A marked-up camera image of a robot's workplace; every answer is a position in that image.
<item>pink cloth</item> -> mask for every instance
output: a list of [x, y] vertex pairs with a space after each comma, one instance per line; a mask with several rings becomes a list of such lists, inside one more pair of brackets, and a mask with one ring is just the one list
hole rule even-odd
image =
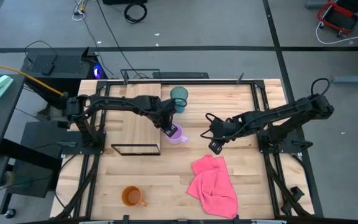
[[187, 193], [199, 199], [210, 215], [234, 218], [237, 215], [237, 195], [230, 182], [223, 157], [207, 155], [191, 165], [195, 178]]

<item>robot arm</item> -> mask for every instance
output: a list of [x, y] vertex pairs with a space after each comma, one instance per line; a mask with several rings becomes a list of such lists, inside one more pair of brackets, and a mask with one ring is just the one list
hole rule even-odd
[[173, 115], [177, 112], [175, 105], [174, 100], [161, 101], [157, 96], [125, 98], [80, 95], [68, 99], [66, 116], [67, 120], [77, 125], [82, 133], [83, 143], [92, 147], [101, 141], [98, 131], [90, 126], [87, 119], [99, 110], [131, 111], [140, 116], [146, 116], [156, 128], [160, 128], [170, 137], [177, 131], [177, 127], [172, 125]]
[[[235, 141], [239, 137], [255, 134], [263, 130], [269, 123], [289, 118], [283, 124], [271, 126], [266, 130], [268, 137], [266, 140], [271, 144], [275, 144], [279, 140], [286, 138], [289, 132], [312, 119], [329, 118], [333, 111], [334, 108], [329, 104], [325, 96], [312, 93], [309, 97], [301, 98], [294, 103], [267, 111], [248, 111], [225, 121], [208, 113], [205, 116], [211, 124], [209, 129], [201, 134], [201, 137], [210, 139], [211, 143], [208, 147], [215, 154], [219, 154], [225, 143]], [[209, 131], [212, 132], [213, 137], [205, 136]]]

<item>orange mug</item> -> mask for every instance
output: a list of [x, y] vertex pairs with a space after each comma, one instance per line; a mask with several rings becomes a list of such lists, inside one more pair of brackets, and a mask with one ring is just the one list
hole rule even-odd
[[147, 203], [143, 201], [142, 191], [135, 186], [128, 186], [122, 191], [122, 202], [128, 207], [136, 205], [147, 206]]

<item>mug handle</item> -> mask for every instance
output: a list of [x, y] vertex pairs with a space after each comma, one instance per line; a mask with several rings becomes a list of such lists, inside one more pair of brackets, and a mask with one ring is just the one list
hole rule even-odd
[[180, 139], [182, 142], [186, 143], [189, 141], [189, 139], [185, 136], [182, 136], [181, 139]]
[[141, 201], [139, 202], [139, 204], [140, 204], [140, 205], [143, 205], [143, 206], [145, 206], [145, 207], [147, 206], [147, 202], [145, 202], [145, 201], [143, 201], [143, 200], [141, 200]]

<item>wooden table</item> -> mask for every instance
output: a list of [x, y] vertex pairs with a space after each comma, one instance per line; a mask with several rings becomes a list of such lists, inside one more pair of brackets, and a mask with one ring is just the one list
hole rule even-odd
[[[271, 108], [286, 103], [282, 84], [278, 79], [264, 80], [268, 103]], [[95, 94], [96, 80], [81, 82], [79, 94]], [[169, 99], [170, 90], [176, 85], [162, 85], [162, 100]], [[188, 106], [182, 114], [174, 115], [174, 122], [184, 128], [188, 143], [171, 145], [161, 135], [161, 156], [120, 156], [110, 145], [121, 138], [122, 111], [108, 111], [105, 153], [100, 158], [96, 190], [94, 192], [92, 220], [220, 219], [206, 214], [200, 201], [186, 194], [194, 178], [191, 163], [204, 155], [213, 154], [208, 149], [209, 140], [200, 137], [208, 129], [205, 113], [213, 113], [226, 119], [246, 111], [255, 110], [249, 85], [181, 85], [189, 91]], [[126, 86], [111, 88], [110, 96], [125, 95]], [[239, 138], [224, 146], [231, 182], [239, 203], [241, 219], [273, 218], [267, 175], [256, 136]], [[288, 188], [299, 186], [305, 193], [300, 200], [305, 210], [313, 213], [305, 173], [302, 166], [288, 154], [281, 155], [283, 172]], [[62, 170], [57, 195], [68, 203], [78, 188], [82, 156], [76, 156]], [[139, 186], [145, 195], [147, 207], [127, 208], [121, 202], [121, 192], [128, 185]], [[277, 198], [282, 205], [281, 194], [276, 187]], [[85, 213], [87, 193], [84, 194], [81, 214]], [[54, 201], [51, 217], [60, 213], [62, 206]]]

